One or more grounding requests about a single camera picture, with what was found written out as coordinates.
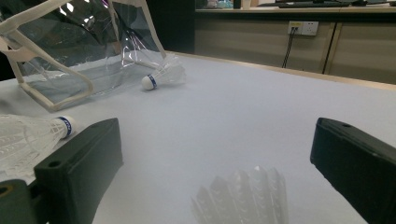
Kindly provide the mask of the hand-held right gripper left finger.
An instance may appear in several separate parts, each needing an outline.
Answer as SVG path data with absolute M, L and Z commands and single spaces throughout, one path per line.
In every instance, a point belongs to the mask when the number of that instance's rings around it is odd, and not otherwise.
M 96 122 L 35 167 L 43 224 L 92 224 L 96 210 L 123 165 L 116 118 Z

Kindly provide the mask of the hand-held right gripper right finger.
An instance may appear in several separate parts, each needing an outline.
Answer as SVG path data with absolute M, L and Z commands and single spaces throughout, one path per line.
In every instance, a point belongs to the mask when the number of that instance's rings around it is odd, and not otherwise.
M 396 224 L 396 147 L 320 118 L 310 162 L 368 224 Z

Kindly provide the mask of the white shuttlecock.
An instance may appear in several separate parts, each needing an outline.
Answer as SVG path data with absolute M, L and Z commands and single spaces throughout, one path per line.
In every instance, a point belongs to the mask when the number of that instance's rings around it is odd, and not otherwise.
M 159 85 L 183 83 L 186 76 L 180 59 L 175 54 L 169 54 L 151 74 L 142 78 L 141 84 L 145 90 L 151 91 Z
M 34 167 L 76 128 L 69 116 L 38 119 L 0 115 L 0 182 L 16 178 L 31 183 Z
M 289 224 L 284 176 L 275 168 L 216 176 L 191 200 L 198 224 Z

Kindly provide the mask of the clear plastic bag beige trim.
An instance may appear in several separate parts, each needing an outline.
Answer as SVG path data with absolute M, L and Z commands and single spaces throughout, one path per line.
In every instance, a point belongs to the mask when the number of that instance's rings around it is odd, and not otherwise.
M 0 52 L 51 110 L 142 86 L 169 55 L 146 0 L 0 0 Z

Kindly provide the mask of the pale blue table mat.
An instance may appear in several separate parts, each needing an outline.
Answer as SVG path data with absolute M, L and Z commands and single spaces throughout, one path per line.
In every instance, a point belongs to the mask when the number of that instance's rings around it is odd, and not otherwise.
M 289 224 L 368 224 L 310 162 L 318 119 L 396 147 L 396 85 L 185 55 L 187 80 L 133 85 L 67 109 L 78 131 L 116 118 L 123 165 L 92 224 L 198 224 L 191 200 L 216 176 L 256 166 L 285 178 Z M 39 220 L 39 189 L 14 210 Z

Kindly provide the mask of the beige cabinet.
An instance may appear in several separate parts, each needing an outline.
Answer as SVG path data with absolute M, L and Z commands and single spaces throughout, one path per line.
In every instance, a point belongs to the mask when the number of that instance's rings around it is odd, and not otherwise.
M 195 52 L 396 85 L 396 7 L 197 9 Z M 315 36 L 288 33 L 317 21 Z

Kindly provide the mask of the white wall socket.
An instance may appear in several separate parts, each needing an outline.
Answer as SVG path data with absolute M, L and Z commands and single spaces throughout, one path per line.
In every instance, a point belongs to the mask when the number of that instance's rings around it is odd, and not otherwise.
M 290 21 L 288 33 L 295 35 L 315 36 L 318 31 L 317 21 Z

